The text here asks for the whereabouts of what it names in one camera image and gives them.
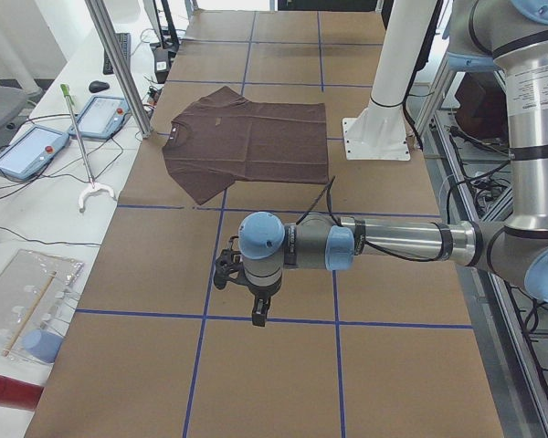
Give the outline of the dark brown t-shirt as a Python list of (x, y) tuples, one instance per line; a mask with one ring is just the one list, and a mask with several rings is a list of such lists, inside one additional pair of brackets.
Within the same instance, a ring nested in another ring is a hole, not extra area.
[(255, 102), (222, 87), (172, 119), (163, 161), (198, 204), (237, 181), (325, 184), (326, 109)]

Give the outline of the white central pillar base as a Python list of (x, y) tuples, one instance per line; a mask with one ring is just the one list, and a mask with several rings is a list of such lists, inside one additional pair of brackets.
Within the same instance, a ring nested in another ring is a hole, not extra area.
[(408, 161), (405, 99), (427, 31), (439, 17), (436, 0), (396, 0), (385, 33), (368, 106), (342, 120), (346, 158)]

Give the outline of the reacher grabber tool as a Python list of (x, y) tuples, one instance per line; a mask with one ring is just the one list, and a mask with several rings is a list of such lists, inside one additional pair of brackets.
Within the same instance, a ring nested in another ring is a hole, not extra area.
[(77, 142), (79, 143), (79, 150), (80, 150), (83, 164), (85, 166), (87, 177), (88, 177), (88, 185), (80, 193), (79, 199), (78, 199), (79, 211), (83, 214), (86, 209), (87, 199), (90, 196), (95, 195), (96, 193), (105, 192), (112, 199), (116, 199), (116, 194), (115, 194), (115, 191), (109, 185), (102, 184), (96, 181), (95, 175), (93, 174), (93, 171), (90, 167), (89, 157), (88, 157), (86, 147), (84, 145), (84, 141), (79, 131), (79, 125), (77, 123), (77, 118), (75, 116), (75, 112), (73, 109), (72, 97), (70, 96), (70, 93), (69, 93), (69, 86), (67, 84), (61, 84), (60, 88), (68, 107), (68, 112), (71, 119), (72, 127), (73, 127), (73, 130), (75, 131)]

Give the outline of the blue plastic cap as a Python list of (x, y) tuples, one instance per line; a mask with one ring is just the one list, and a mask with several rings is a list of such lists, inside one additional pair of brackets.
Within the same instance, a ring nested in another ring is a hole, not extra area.
[(22, 339), (24, 349), (45, 363), (55, 362), (62, 343), (63, 338), (58, 334), (43, 329), (33, 329)]

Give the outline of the clear plastic bag sheet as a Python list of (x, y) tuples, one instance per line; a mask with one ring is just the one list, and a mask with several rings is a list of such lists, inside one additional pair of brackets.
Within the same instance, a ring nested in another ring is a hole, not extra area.
[(19, 250), (0, 273), (0, 356), (20, 325), (21, 318), (44, 286), (51, 271), (57, 275), (26, 324), (7, 357), (43, 362), (28, 353), (23, 337), (33, 329), (43, 329), (64, 338), (80, 293), (74, 286), (84, 263), (57, 255)]

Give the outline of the teach pendant far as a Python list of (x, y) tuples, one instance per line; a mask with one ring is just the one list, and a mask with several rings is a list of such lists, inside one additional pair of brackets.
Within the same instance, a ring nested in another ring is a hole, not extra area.
[(108, 140), (117, 132), (130, 108), (125, 98), (91, 96), (76, 120), (82, 137)]

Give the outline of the teach pendant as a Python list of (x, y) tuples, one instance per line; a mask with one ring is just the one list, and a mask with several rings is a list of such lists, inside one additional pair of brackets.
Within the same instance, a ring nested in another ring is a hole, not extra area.
[(125, 98), (91, 96), (76, 120), (82, 137), (108, 140), (117, 132), (130, 108)]
[(50, 164), (68, 142), (66, 132), (36, 125), (0, 153), (0, 174), (25, 181)]

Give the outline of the wooden stick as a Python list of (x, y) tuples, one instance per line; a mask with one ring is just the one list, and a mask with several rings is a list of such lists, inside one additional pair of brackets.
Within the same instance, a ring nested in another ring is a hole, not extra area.
[(25, 315), (21, 318), (20, 325), (16, 329), (16, 331), (14, 332), (13, 337), (7, 342), (7, 344), (3, 348), (3, 351), (2, 351), (2, 356), (3, 357), (7, 357), (10, 354), (10, 352), (12, 351), (12, 348), (15, 346), (15, 344), (16, 344), (18, 338), (20, 337), (22, 331), (24, 330), (26, 324), (31, 319), (33, 313), (35, 312), (35, 310), (38, 306), (38, 304), (40, 303), (41, 299), (43, 298), (43, 296), (48, 291), (48, 289), (51, 286), (51, 284), (52, 284), (53, 280), (55, 279), (56, 275), (57, 275), (56, 271), (51, 271), (49, 273), (49, 277), (47, 279), (46, 284), (44, 286), (42, 286), (40, 291), (37, 293), (37, 296), (35, 297), (34, 301), (30, 305), (30, 307), (27, 309)]

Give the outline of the black computer mouse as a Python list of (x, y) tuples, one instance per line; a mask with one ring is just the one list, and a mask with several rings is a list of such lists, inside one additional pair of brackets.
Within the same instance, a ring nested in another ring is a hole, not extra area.
[(89, 92), (93, 94), (105, 91), (109, 88), (110, 84), (105, 81), (94, 80), (89, 84)]

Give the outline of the red cylinder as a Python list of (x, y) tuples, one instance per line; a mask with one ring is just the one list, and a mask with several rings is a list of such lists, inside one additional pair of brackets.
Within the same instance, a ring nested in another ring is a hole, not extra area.
[(0, 375), (0, 406), (33, 411), (43, 390), (43, 386)]

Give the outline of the teach pendant near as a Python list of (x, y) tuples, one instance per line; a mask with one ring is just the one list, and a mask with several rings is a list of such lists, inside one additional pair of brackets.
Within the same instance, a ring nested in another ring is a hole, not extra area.
[(0, 153), (0, 174), (25, 181), (50, 164), (68, 142), (66, 132), (36, 125)]

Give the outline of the aluminium frame post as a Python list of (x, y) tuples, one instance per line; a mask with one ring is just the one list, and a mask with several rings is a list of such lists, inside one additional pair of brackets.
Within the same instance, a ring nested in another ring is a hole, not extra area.
[(85, 4), (90, 12), (100, 42), (111, 60), (113, 71), (130, 106), (132, 116), (135, 118), (142, 137), (147, 139), (153, 131), (151, 122), (140, 99), (131, 70), (121, 52), (120, 43), (115, 36), (115, 29), (108, 10), (101, 0), (85, 0)]

